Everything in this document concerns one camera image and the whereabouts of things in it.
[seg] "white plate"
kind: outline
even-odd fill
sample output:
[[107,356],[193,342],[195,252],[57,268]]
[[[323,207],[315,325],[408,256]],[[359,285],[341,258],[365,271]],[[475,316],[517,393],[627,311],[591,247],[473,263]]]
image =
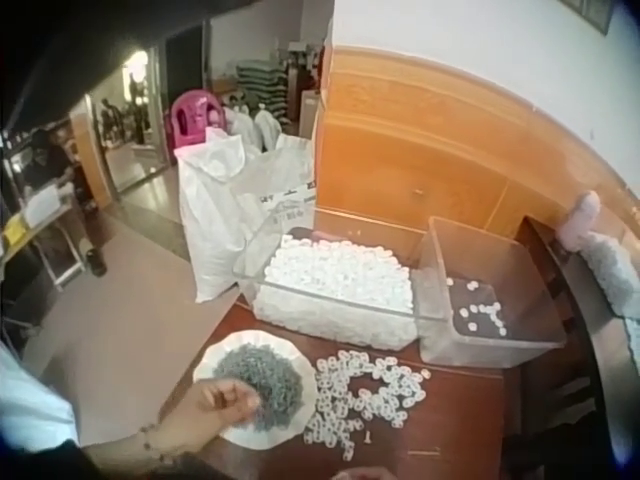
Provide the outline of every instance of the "white plate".
[[288,340],[261,330],[243,330],[232,333],[221,342],[207,348],[202,360],[193,371],[193,381],[211,378],[218,363],[228,352],[247,344],[257,347],[269,345],[274,352],[291,362],[291,365],[300,374],[302,380],[301,407],[287,428],[275,427],[266,432],[258,432],[253,425],[249,425],[246,428],[229,428],[220,435],[222,438],[241,447],[251,450],[267,450],[286,442],[296,435],[300,435],[304,431],[316,410],[316,399],[318,397],[316,371],[307,360],[307,357]]

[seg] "plastic container filled with white parts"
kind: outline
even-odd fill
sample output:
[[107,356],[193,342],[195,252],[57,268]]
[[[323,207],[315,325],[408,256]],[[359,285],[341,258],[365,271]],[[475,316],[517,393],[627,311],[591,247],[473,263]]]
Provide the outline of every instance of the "plastic container filled with white parts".
[[280,205],[237,259],[234,275],[260,320],[400,350],[418,330],[446,327],[437,257],[432,250],[423,260],[423,240],[422,232],[396,225]]
[[510,368],[564,345],[556,307],[527,249],[432,217],[447,325],[420,336],[420,356],[441,365]]

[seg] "shoe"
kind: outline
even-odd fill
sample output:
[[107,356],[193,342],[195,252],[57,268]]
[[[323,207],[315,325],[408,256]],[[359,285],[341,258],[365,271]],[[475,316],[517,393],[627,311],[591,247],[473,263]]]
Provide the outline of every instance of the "shoe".
[[102,255],[97,248],[92,248],[85,255],[85,261],[87,265],[89,265],[89,269],[91,273],[93,273],[96,277],[102,277],[105,273],[107,273],[107,265],[104,263],[102,259]]

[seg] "pink object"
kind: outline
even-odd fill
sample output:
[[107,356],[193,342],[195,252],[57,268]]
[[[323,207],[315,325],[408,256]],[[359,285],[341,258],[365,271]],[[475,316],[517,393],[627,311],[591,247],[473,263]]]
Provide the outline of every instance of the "pink object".
[[556,238],[569,252],[582,248],[585,235],[593,227],[600,213],[600,197],[589,191],[581,195],[567,215],[565,222],[556,230]]
[[224,109],[206,90],[190,90],[171,106],[174,148],[204,143],[207,127],[227,129]]

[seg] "stack of green sacks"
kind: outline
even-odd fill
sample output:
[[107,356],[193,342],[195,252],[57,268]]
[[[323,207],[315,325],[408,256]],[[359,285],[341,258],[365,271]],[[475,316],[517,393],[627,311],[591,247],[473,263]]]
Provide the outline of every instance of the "stack of green sacks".
[[287,117],[287,75],[283,65],[264,60],[244,60],[236,66],[238,85],[248,103],[264,103],[280,123]]

